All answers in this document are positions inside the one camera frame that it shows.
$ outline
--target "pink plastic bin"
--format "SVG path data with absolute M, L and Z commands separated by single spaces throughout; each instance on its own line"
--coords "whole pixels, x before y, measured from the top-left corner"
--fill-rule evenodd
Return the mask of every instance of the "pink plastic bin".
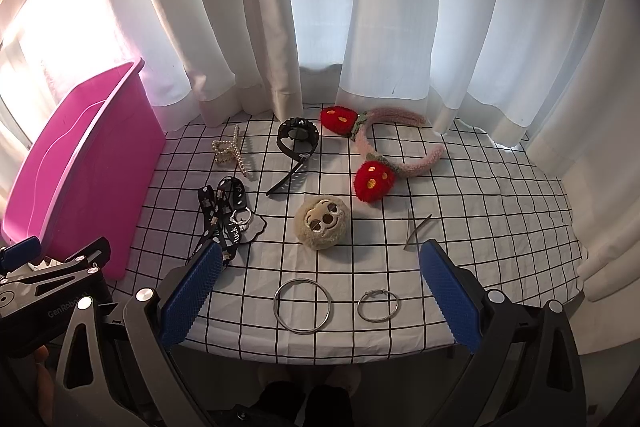
M 146 98 L 140 59 L 77 85 L 53 112 L 20 168 L 2 221 L 10 244 L 36 235 L 62 261 L 101 235 L 104 267 L 121 279 L 164 133 Z

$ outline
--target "beige plush ball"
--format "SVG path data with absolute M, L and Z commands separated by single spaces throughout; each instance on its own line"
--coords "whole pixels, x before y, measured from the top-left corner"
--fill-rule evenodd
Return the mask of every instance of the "beige plush ball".
M 349 209 L 335 196 L 314 196 L 306 200 L 294 218 L 298 239 L 313 250 L 338 243 L 350 222 Z

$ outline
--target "person's leg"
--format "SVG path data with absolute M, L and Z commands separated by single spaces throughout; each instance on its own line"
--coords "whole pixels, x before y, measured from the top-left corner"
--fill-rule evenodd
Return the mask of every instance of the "person's leg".
M 259 409 L 295 422 L 305 394 L 290 381 L 287 370 L 281 365 L 263 364 L 258 368 L 258 379 L 264 390 L 251 409 Z
M 351 396 L 359 384 L 357 365 L 335 367 L 324 385 L 318 385 L 309 394 L 304 427 L 353 427 Z

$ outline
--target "metal ring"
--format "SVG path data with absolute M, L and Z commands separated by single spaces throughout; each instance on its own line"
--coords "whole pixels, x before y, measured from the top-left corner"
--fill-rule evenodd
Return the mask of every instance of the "metal ring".
M 373 296 L 379 295 L 381 293 L 384 293 L 386 295 L 392 296 L 396 300 L 396 307 L 386 317 L 382 317 L 380 319 L 369 319 L 369 318 L 365 317 L 364 314 L 362 313 L 362 311 L 360 310 L 360 306 L 362 306 L 363 302 L 365 301 L 365 299 L 367 297 L 373 297 Z M 396 315 L 396 313 L 398 313 L 399 307 L 400 307 L 400 299 L 398 298 L 398 296 L 395 293 L 390 292 L 389 290 L 380 289 L 380 290 L 370 290 L 368 292 L 364 292 L 364 295 L 362 297 L 360 297 L 360 300 L 358 301 L 358 305 L 356 306 L 356 310 L 358 311 L 358 315 L 361 318 L 363 318 L 364 320 L 366 320 L 367 322 L 385 322 L 385 321 L 391 320 L 391 318 L 393 318 L 393 316 Z
M 278 313 L 278 297 L 280 297 L 280 292 L 282 292 L 282 290 L 286 286 L 288 286 L 288 285 L 290 285 L 290 284 L 292 284 L 294 282 L 308 282 L 308 283 L 311 283 L 312 285 L 320 288 L 322 290 L 322 293 L 324 293 L 324 296 L 326 297 L 326 316 L 324 317 L 324 320 L 319 325 L 317 325 L 315 328 L 313 328 L 312 330 L 297 330 L 295 328 L 291 328 L 289 325 L 285 324 L 285 322 L 280 318 L 280 314 Z M 331 295 L 329 295 L 329 292 L 326 290 L 326 288 L 324 288 L 324 286 L 322 286 L 321 284 L 317 283 L 313 279 L 291 279 L 291 280 L 287 281 L 286 283 L 282 284 L 280 286 L 280 288 L 278 288 L 276 290 L 276 293 L 273 296 L 273 314 L 276 316 L 276 319 L 279 322 L 279 324 L 283 328 L 285 328 L 286 330 L 291 331 L 291 333 L 297 333 L 299 335 L 309 335 L 311 333 L 315 333 L 316 331 L 318 331 L 329 320 L 329 317 L 331 315 L 331 305 L 332 305 L 332 303 L 333 303 L 333 301 L 331 299 Z
M 231 217 L 229 217 L 229 221 L 231 221 L 234 225 L 248 225 L 251 222 L 251 220 L 253 219 L 254 213 L 251 211 L 251 209 L 248 206 L 246 206 L 245 208 L 240 210 L 240 212 L 248 212 L 249 213 L 249 217 L 247 217 L 244 221 L 242 219 L 240 221 L 238 221 L 236 219 L 236 214 L 238 213 L 238 211 L 234 210 L 231 213 Z

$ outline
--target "table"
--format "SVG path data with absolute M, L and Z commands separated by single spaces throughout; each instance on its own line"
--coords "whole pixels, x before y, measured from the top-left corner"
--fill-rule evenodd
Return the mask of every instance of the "table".
M 523 147 L 502 148 L 479 129 L 456 120 L 445 136 L 429 127 L 376 124 L 371 138 L 379 152 L 419 158 L 435 143 L 447 157 L 432 171 L 398 180 L 376 204 L 353 196 L 353 173 L 362 163 L 353 142 L 323 129 L 322 105 L 307 105 L 304 117 L 321 133 L 316 154 L 281 193 L 268 188 L 291 168 L 276 146 L 279 122 L 272 114 L 238 114 L 207 128 L 200 118 L 167 133 L 167 143 L 146 195 L 127 273 L 112 283 L 113 298 L 129 298 L 154 287 L 182 266 L 202 233 L 196 190 L 216 187 L 236 173 L 250 205 L 267 228 L 238 251 L 200 310 L 185 344 L 228 357 L 276 363 L 359 363 L 418 353 L 454 342 L 420 276 L 417 244 L 406 250 L 408 227 L 429 214 L 418 241 L 438 240 L 453 262 L 472 270 L 485 288 L 500 288 L 510 299 L 540 305 L 566 302 L 579 291 L 575 267 L 580 246 L 562 184 L 531 165 Z M 213 164 L 211 141 L 233 134 L 239 123 L 242 151 L 252 179 L 235 163 Z M 294 235 L 292 218 L 310 194 L 341 197 L 352 212 L 351 230 L 336 247 L 316 254 Z M 283 282 L 303 277 L 321 283 L 334 300 L 329 322 L 312 335 L 284 330 L 274 318 L 272 299 Z M 401 299 L 396 316 L 385 323 L 364 321 L 356 303 L 364 292 L 388 289 Z M 322 292 L 313 285 L 291 285 L 282 293 L 280 313 L 294 328 L 311 328 L 326 313 Z M 367 316 L 388 314 L 384 296 L 367 302 Z

